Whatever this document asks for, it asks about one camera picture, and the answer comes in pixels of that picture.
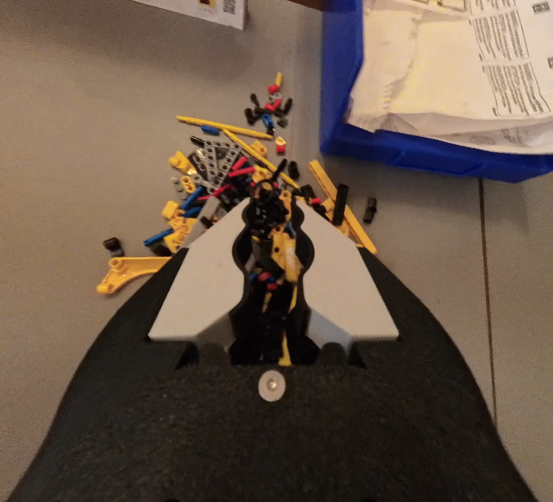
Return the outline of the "pile of building bricks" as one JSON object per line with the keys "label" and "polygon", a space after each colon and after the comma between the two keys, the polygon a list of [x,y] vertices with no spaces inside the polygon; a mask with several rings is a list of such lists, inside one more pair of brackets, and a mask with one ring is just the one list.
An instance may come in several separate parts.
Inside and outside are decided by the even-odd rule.
{"label": "pile of building bricks", "polygon": [[[280,365],[286,356],[290,365],[314,363],[321,348],[298,333],[294,320],[301,268],[295,254],[292,204],[296,198],[304,201],[364,253],[375,254],[376,247],[347,205],[348,187],[335,187],[322,166],[311,161],[308,169],[322,188],[321,200],[309,185],[298,185],[298,174],[292,174],[291,163],[286,159],[276,166],[256,145],[249,145],[237,136],[239,132],[251,136],[252,132],[191,117],[177,119],[202,129],[216,128],[229,141],[224,142],[221,137],[201,139],[204,158],[197,162],[182,153],[170,158],[170,164],[185,173],[181,177],[181,191],[186,191],[188,197],[170,200],[165,205],[162,215],[169,228],[145,242],[150,248],[164,249],[163,255],[124,257],[116,251],[120,248],[119,240],[108,239],[104,245],[115,257],[109,261],[109,271],[96,287],[97,292],[113,295],[133,279],[153,275],[171,259],[176,263],[176,257],[182,257],[177,274],[191,244],[240,202],[250,198],[243,213],[245,229],[233,247],[235,262],[245,273],[245,292],[239,305],[230,312],[233,342],[217,344],[230,350],[231,362],[236,365]],[[260,207],[252,192],[254,185],[264,179],[273,181],[279,197]],[[162,295],[150,329],[169,290]]]}

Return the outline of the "white printed paper sheets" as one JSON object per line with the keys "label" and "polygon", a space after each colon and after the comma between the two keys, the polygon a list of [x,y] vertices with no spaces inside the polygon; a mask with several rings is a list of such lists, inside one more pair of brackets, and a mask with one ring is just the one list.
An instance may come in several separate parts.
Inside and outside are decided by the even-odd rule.
{"label": "white printed paper sheets", "polygon": [[344,121],[552,155],[552,0],[363,0]]}

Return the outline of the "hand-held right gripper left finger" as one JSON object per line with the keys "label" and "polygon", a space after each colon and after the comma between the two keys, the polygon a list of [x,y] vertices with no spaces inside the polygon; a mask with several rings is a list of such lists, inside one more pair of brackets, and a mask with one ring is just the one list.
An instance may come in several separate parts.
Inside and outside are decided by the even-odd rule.
{"label": "hand-held right gripper left finger", "polygon": [[195,240],[185,254],[148,337],[151,341],[232,343],[230,312],[245,292],[245,273],[233,247],[245,229],[240,202]]}

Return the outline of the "blue plastic bin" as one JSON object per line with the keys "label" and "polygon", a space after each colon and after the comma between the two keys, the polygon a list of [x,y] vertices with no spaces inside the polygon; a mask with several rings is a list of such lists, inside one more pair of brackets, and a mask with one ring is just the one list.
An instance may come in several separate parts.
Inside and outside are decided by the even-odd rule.
{"label": "blue plastic bin", "polygon": [[323,0],[320,150],[453,177],[519,183],[552,172],[551,155],[492,153],[343,121],[363,64],[362,0]]}

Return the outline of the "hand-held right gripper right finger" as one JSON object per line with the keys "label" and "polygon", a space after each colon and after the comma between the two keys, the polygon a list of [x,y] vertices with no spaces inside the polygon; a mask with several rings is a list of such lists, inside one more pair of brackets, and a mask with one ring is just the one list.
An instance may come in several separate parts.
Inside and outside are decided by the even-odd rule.
{"label": "hand-held right gripper right finger", "polygon": [[388,342],[398,328],[374,282],[363,252],[312,207],[294,199],[291,223],[300,262],[295,326],[318,348]]}

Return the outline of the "small black Lego subassembly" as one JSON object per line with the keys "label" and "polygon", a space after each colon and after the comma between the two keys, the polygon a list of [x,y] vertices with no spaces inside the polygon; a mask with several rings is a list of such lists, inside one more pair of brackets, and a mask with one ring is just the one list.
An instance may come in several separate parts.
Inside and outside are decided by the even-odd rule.
{"label": "small black Lego subassembly", "polygon": [[266,206],[279,197],[278,188],[271,180],[261,180],[253,187],[252,197],[257,206]]}

